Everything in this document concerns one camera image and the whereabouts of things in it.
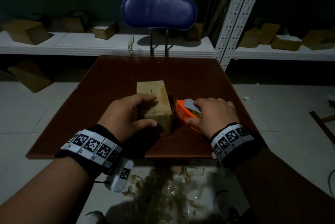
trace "chair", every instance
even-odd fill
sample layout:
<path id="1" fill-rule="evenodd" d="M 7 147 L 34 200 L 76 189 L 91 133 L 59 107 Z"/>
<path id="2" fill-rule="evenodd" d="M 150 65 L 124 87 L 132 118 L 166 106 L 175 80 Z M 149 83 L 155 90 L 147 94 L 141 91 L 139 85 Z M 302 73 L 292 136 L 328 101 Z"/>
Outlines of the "chair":
<path id="1" fill-rule="evenodd" d="M 169 29 L 186 31 L 197 18 L 192 0 L 123 0 L 121 13 L 129 26 L 150 29 L 150 56 L 154 56 L 152 29 L 166 29 L 165 57 L 168 56 Z"/>

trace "table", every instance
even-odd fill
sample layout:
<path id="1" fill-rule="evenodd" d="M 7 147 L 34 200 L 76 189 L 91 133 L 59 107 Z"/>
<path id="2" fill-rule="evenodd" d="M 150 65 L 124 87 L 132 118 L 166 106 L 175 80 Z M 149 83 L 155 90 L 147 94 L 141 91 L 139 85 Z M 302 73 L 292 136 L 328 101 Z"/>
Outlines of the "table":
<path id="1" fill-rule="evenodd" d="M 137 82 L 158 80 L 164 80 L 172 109 L 177 99 L 220 97 L 232 101 L 241 124 L 258 133 L 216 59 L 100 56 L 26 157 L 53 158 L 76 132 L 96 124 L 112 101 L 136 94 Z M 155 138 L 143 131 L 132 142 L 131 147 L 125 147 L 126 157 L 212 158 L 213 149 L 203 136 L 176 115 L 170 136 Z"/>

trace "shelf board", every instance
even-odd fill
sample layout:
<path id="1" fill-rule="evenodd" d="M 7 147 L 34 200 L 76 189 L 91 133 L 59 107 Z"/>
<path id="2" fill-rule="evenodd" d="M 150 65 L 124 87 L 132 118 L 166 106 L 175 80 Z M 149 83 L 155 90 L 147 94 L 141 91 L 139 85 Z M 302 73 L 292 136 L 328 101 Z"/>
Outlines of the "shelf board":
<path id="1" fill-rule="evenodd" d="M 142 29 L 122 29 L 109 40 L 95 38 L 92 32 L 67 33 L 50 32 L 50 39 L 38 44 L 29 45 L 14 42 L 7 32 L 0 32 L 0 53 L 27 55 L 150 55 L 149 31 Z M 127 50 L 129 37 L 134 35 L 133 51 Z M 153 35 L 155 56 L 164 56 L 165 36 Z M 208 37 L 201 41 L 186 41 L 182 36 L 168 41 L 170 57 L 212 58 L 214 48 Z"/>
<path id="2" fill-rule="evenodd" d="M 236 48 L 233 58 L 264 60 L 297 60 L 297 61 L 335 61 L 335 48 L 312 51 L 301 46 L 298 51 L 273 49 L 270 45 L 259 45 L 256 48 Z"/>

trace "cable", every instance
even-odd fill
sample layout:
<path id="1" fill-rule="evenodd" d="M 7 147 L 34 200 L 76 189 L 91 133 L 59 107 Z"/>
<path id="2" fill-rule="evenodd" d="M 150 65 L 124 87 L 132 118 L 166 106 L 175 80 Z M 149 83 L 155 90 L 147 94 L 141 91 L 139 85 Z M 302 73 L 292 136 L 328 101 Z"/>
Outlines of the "cable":
<path id="1" fill-rule="evenodd" d="M 104 183 L 104 184 L 110 184 L 111 182 L 110 181 L 104 181 L 104 182 L 102 182 L 102 181 L 94 181 L 95 183 Z"/>
<path id="2" fill-rule="evenodd" d="M 328 187 L 329 187 L 330 194 L 335 199 L 335 197 L 333 195 L 333 192 L 332 192 L 332 188 L 330 187 L 330 178 L 332 177 L 332 175 L 334 174 L 334 172 L 335 172 L 335 169 L 333 171 L 331 171 L 330 174 L 329 174 L 329 176 L 328 176 Z"/>

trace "chair leg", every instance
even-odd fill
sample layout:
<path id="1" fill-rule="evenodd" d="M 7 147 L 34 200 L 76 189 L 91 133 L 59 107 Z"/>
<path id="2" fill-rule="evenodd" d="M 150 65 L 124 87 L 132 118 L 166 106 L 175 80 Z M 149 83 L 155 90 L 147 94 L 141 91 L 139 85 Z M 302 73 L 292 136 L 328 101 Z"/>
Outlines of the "chair leg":
<path id="1" fill-rule="evenodd" d="M 154 57 L 153 47 L 152 47 L 152 28 L 150 28 L 150 56 Z"/>
<path id="2" fill-rule="evenodd" d="M 169 54 L 168 54 L 168 37 L 169 37 L 169 30 L 168 29 L 166 29 L 166 32 L 165 32 L 165 52 L 164 52 L 164 57 L 168 57 L 169 56 Z"/>

